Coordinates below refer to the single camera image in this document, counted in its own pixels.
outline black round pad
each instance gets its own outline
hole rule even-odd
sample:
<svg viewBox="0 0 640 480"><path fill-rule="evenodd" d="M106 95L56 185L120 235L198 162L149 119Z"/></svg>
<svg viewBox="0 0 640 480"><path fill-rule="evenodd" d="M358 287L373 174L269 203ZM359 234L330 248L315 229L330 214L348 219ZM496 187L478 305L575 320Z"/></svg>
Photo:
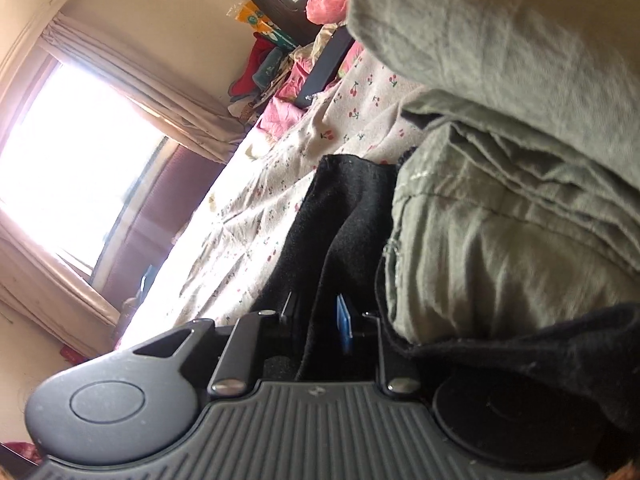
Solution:
<svg viewBox="0 0 640 480"><path fill-rule="evenodd" d="M112 352L42 383L25 422L40 450L85 466L119 465L176 442L200 413L180 366L212 321Z"/></svg>
<svg viewBox="0 0 640 480"><path fill-rule="evenodd" d="M546 471L590 459L606 420L597 405L503 372L460 370L440 385L436 420L482 460Z"/></svg>

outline ribbed plastic surface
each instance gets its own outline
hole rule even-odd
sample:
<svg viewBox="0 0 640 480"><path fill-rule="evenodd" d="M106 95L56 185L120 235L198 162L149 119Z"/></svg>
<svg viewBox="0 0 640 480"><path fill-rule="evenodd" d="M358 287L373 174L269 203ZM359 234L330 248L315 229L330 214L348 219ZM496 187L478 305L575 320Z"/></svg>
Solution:
<svg viewBox="0 0 640 480"><path fill-rule="evenodd" d="M122 468L49 462L34 480L599 480L589 464L558 472L506 472L473 460L427 408L383 396L372 383L263 383L218 401L184 439Z"/></svg>

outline wall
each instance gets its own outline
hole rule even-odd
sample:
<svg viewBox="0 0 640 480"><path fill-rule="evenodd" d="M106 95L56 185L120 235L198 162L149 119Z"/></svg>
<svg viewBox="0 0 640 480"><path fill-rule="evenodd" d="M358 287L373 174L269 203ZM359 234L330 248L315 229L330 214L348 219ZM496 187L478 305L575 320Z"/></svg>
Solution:
<svg viewBox="0 0 640 480"><path fill-rule="evenodd" d="M164 64L223 102L254 43L234 0L69 0L62 11Z"/></svg>
<svg viewBox="0 0 640 480"><path fill-rule="evenodd" d="M0 0L0 149L22 97L12 81L44 27L67 1Z"/></svg>
<svg viewBox="0 0 640 480"><path fill-rule="evenodd" d="M62 343L0 303L0 442L30 441L24 405L44 379L68 368Z"/></svg>

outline bright window light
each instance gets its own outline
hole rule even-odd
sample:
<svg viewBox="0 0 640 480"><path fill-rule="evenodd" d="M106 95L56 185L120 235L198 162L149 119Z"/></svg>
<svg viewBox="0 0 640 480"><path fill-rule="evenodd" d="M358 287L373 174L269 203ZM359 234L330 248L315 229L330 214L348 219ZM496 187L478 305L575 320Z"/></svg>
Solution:
<svg viewBox="0 0 640 480"><path fill-rule="evenodd" d="M0 155L0 200L37 240L93 268L164 135L93 76L60 66Z"/></svg>

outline blanket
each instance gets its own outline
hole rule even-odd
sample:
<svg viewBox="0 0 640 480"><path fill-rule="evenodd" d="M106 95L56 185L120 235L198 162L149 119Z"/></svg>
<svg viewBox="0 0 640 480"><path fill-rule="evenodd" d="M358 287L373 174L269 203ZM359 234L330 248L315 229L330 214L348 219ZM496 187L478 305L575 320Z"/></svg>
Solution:
<svg viewBox="0 0 640 480"><path fill-rule="evenodd" d="M252 131L220 174L154 281L121 348L175 325L247 313L280 258L319 161L353 154L393 164L424 132L400 116L421 85L367 52L275 144Z"/></svg>

